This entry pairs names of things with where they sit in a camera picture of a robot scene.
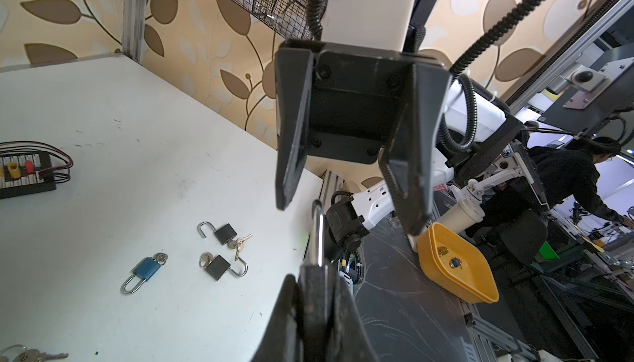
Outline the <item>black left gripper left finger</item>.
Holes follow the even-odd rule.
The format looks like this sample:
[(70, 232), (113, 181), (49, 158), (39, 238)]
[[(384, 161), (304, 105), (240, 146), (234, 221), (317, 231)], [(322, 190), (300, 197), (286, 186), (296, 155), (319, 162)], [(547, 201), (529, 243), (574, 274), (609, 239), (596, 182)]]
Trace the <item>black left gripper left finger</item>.
[(302, 361), (300, 295), (297, 280), (287, 275), (274, 304), (253, 362)]

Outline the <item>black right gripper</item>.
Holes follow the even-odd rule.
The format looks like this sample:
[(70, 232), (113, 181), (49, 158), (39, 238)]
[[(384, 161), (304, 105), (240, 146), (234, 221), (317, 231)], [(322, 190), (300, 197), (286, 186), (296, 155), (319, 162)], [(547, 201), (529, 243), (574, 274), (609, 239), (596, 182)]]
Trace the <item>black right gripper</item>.
[(420, 235), (432, 212), (434, 149), (452, 76), (415, 61), (412, 53), (324, 42), (277, 51), (279, 210), (292, 202), (307, 155), (373, 164), (390, 136), (379, 167), (402, 228)]

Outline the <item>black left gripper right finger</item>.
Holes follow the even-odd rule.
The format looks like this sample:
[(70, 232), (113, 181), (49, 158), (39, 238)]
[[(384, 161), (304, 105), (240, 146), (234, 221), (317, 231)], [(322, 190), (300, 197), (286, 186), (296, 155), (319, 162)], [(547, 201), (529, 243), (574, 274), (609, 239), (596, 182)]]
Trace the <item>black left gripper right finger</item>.
[(326, 347), (327, 361), (376, 361), (363, 320), (358, 312), (351, 283), (335, 269), (332, 322)]

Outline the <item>silver padlock shackle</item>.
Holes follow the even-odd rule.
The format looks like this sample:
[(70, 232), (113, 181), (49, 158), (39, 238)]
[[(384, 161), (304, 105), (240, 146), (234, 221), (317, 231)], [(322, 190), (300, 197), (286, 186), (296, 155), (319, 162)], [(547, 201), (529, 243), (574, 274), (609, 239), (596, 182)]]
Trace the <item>silver padlock shackle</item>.
[(325, 217), (320, 200), (311, 207), (313, 227), (300, 269), (301, 339), (304, 361), (325, 361), (330, 320), (328, 263), (325, 262)]

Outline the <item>blue padlock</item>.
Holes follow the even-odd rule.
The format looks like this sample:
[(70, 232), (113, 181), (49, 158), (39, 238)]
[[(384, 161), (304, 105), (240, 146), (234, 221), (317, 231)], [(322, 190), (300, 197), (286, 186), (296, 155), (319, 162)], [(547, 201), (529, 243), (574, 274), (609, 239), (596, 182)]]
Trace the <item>blue padlock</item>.
[(122, 284), (121, 293), (125, 295), (135, 294), (167, 261), (168, 255), (164, 252), (158, 252), (154, 256), (144, 258)]

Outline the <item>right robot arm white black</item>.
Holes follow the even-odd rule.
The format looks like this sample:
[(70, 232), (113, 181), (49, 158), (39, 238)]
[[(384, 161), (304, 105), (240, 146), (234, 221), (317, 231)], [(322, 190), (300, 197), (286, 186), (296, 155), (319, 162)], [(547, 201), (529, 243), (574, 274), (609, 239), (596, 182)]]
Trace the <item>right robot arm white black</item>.
[(411, 235), (432, 209), (437, 146), (467, 151), (479, 127), (467, 68), (546, 0), (522, 0), (450, 67), (415, 52), (421, 0), (308, 0), (307, 40), (274, 58), (279, 210), (292, 202), (308, 157), (377, 163)]

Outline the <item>black padlock right open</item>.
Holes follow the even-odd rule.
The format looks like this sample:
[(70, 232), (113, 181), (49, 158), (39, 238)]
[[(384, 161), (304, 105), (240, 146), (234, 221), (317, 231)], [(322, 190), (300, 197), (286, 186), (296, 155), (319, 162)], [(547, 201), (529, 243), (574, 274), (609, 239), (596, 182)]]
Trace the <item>black padlock right open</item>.
[(211, 222), (203, 221), (198, 223), (196, 231), (198, 231), (203, 238), (207, 238), (207, 234), (212, 233), (221, 245), (228, 245), (237, 238), (237, 233), (230, 224), (217, 228)]

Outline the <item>yellow plastic bowl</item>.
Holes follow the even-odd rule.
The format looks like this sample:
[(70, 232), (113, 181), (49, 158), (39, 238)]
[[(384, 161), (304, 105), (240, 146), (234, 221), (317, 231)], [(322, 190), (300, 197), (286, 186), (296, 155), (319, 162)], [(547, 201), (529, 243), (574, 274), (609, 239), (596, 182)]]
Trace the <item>yellow plastic bowl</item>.
[(435, 284), (469, 304), (495, 304), (499, 291), (480, 250), (440, 223), (417, 241), (422, 272)]

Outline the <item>white paper cup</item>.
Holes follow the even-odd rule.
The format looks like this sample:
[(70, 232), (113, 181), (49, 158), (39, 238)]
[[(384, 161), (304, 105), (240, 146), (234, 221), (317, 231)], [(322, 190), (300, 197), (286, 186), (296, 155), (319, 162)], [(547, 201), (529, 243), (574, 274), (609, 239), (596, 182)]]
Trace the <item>white paper cup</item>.
[(485, 212), (480, 206), (480, 201), (462, 199), (443, 214), (437, 223), (453, 233), (460, 233), (477, 223), (481, 223), (484, 218)]

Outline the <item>person in black clothes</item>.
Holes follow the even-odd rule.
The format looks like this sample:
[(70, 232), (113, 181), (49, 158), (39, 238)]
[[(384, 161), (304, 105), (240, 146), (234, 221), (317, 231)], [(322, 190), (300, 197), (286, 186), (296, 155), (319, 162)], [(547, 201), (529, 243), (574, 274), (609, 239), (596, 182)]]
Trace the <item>person in black clothes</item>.
[[(591, 143), (578, 140), (574, 148), (536, 146), (528, 150), (528, 155), (536, 167), (549, 207), (573, 196), (590, 214), (632, 229), (633, 220), (609, 208), (598, 195), (600, 174), (596, 165), (617, 156), (620, 150), (616, 140), (596, 137)], [(533, 208), (533, 197), (526, 180), (519, 177), (510, 180), (503, 190), (482, 204), (485, 218), (467, 234), (473, 236), (479, 228), (493, 228), (514, 221), (524, 211)]]

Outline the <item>silver keys on table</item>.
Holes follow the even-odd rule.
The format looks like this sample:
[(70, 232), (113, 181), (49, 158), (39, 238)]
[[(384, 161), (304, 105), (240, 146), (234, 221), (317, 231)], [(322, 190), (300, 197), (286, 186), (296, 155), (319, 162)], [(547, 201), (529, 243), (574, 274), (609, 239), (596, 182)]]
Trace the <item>silver keys on table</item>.
[(12, 362), (43, 362), (65, 360), (67, 353), (50, 354), (37, 349), (31, 349), (25, 345), (16, 344), (1, 350), (1, 361)]

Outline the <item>black charging board yellow connectors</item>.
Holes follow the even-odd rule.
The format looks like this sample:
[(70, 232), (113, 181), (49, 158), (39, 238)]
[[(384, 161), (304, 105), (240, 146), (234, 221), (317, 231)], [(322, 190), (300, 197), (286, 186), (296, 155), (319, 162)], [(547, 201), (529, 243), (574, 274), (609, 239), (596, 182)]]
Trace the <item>black charging board yellow connectors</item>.
[(74, 160), (42, 142), (1, 142), (1, 199), (53, 191), (71, 180)]

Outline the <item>aluminium frame post right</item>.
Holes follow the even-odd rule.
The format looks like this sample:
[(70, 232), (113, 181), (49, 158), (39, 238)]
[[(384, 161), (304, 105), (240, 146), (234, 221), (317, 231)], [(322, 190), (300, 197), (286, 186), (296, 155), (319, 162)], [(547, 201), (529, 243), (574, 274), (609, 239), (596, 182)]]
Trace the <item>aluminium frame post right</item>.
[(122, 53), (140, 63), (145, 30), (146, 0), (123, 1)]

